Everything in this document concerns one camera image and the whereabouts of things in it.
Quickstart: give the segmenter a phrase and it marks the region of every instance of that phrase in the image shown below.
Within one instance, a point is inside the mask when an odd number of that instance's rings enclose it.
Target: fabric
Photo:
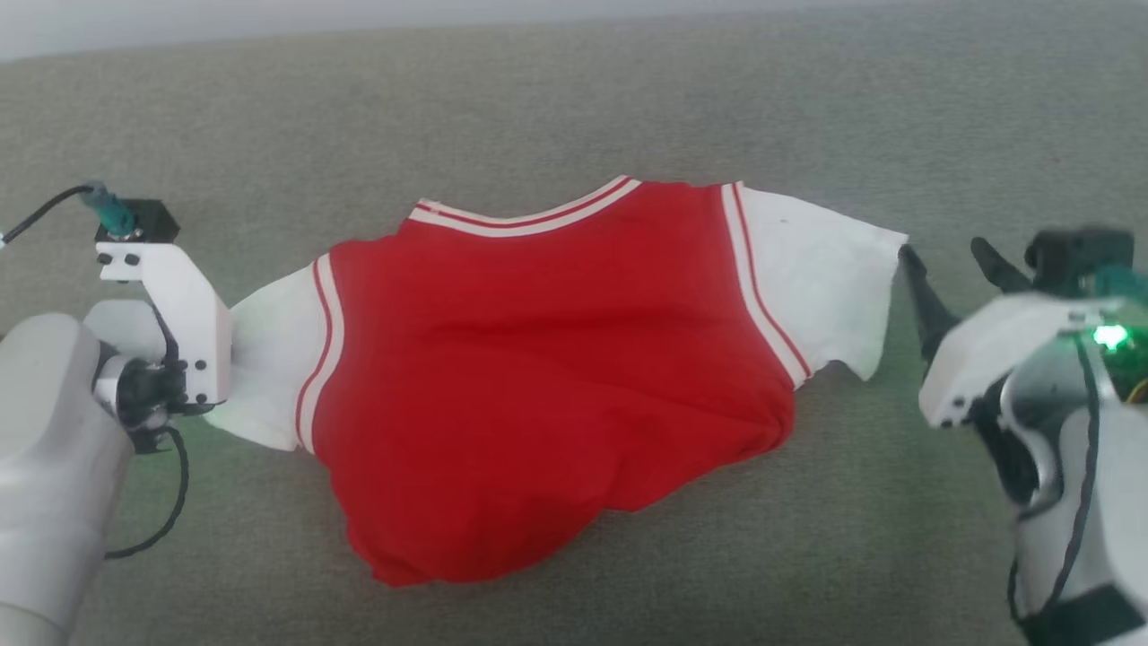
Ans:
[[[236,305],[209,421],[315,453],[378,578],[494,578],[778,446],[829,361],[871,376],[905,239],[740,184],[421,201]]]

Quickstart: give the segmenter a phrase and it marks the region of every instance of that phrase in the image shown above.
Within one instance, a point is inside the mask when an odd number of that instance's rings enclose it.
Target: gray fabric surface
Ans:
[[[14,224],[92,177],[160,196],[227,302],[420,196],[541,210],[626,172],[744,179],[908,232],[938,288],[992,289],[1046,225],[1148,240],[1148,8],[975,3],[552,28],[396,31],[0,67],[0,204]],[[0,254],[0,330],[83,314],[102,285],[76,204]],[[903,286],[871,383],[798,396],[781,451],[528,571],[389,590],[344,544],[324,468],[186,423],[187,508],[106,566],[78,643],[1017,644],[1008,509],[971,435],[930,433]],[[172,456],[137,460],[114,531],[168,514]]]

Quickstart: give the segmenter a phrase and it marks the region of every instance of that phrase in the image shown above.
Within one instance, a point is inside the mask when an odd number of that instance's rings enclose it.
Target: green led light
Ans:
[[[1092,338],[1097,344],[1111,351],[1128,341],[1128,332],[1124,326],[1101,326],[1093,332]]]

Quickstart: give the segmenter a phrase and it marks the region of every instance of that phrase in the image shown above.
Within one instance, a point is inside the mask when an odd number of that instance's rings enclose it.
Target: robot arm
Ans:
[[[0,343],[0,643],[64,644],[132,443],[92,395],[100,342],[62,313]]]
[[[129,459],[155,452],[172,417],[202,414],[225,402],[230,389],[230,312],[170,243],[174,220],[157,201],[121,202],[102,185],[91,186],[71,194],[80,192],[103,224],[96,234],[101,278],[139,281],[152,303],[103,301],[83,325],[62,313],[37,316],[0,337],[5,645],[67,643],[106,557]],[[181,500],[186,473],[180,488]],[[178,506],[144,545],[170,529]]]
[[[1006,294],[964,320],[916,254],[902,257],[930,363],[921,411],[934,428],[975,428],[1016,508],[1013,617],[1034,645],[1148,644],[1148,418],[1111,378],[1122,349],[1094,340],[1124,296],[1143,295],[1092,280],[1131,266],[1131,236],[1041,233],[1032,281],[984,240],[974,255]]]

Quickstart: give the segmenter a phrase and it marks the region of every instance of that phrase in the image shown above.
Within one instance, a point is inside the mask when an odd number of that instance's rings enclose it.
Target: cable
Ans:
[[[103,555],[104,561],[126,559],[127,557],[138,554],[148,547],[152,547],[156,543],[160,543],[160,539],[168,536],[168,532],[176,527],[176,519],[178,519],[179,514],[184,511],[184,501],[187,499],[187,484],[191,480],[191,474],[188,469],[187,446],[184,445],[183,436],[179,435],[179,431],[171,428],[168,429],[168,435],[171,436],[171,442],[176,445],[176,453],[179,454],[179,496],[176,497],[176,507],[172,508],[171,515],[168,517],[168,522],[160,528],[160,531],[152,535],[152,538],[125,550],[108,552]]]
[[[52,197],[51,200],[44,202],[44,205],[40,207],[40,208],[38,208],[38,209],[36,209],[36,212],[33,212],[32,215],[25,217],[24,221],[21,221],[11,231],[9,231],[8,233],[6,233],[3,235],[3,238],[0,238],[0,248],[3,248],[5,244],[7,244],[7,243],[11,242],[13,240],[15,240],[16,236],[20,235],[21,233],[23,233],[24,231],[28,231],[28,228],[30,226],[32,226],[33,224],[36,224],[37,220],[39,220],[41,217],[44,217],[49,210],[52,210],[53,208],[55,208],[56,204],[59,204],[60,202],[67,200],[68,197],[70,197],[72,195],[78,195],[80,193],[91,193],[91,192],[92,192],[92,187],[88,186],[88,185],[72,186],[71,188],[68,188],[67,190],[60,193],[55,197]]]
[[[1076,336],[1073,342],[1077,347],[1077,357],[1080,360],[1080,368],[1084,369],[1084,384],[1088,392],[1088,452],[1085,454],[1084,482],[1080,484],[1080,504],[1077,507],[1076,516],[1072,519],[1072,536],[1064,547],[1064,560],[1061,571],[1053,582],[1053,592],[1048,596],[1040,612],[1024,621],[1032,621],[1046,615],[1053,606],[1061,600],[1064,586],[1068,584],[1072,568],[1080,555],[1080,547],[1084,544],[1084,530],[1088,523],[1088,512],[1092,509],[1092,497],[1096,489],[1096,464],[1100,461],[1100,392],[1096,389],[1096,375],[1093,373],[1092,363],[1088,360],[1088,351],[1085,350],[1080,336]],[[1013,569],[1009,570],[1008,581],[1008,604],[1013,621],[1019,623],[1019,614],[1016,608],[1016,578],[1017,561],[1013,561]]]
[[[1132,389],[1128,399],[1124,404],[1141,404],[1145,402],[1148,402],[1148,380],[1137,384],[1137,388]]]

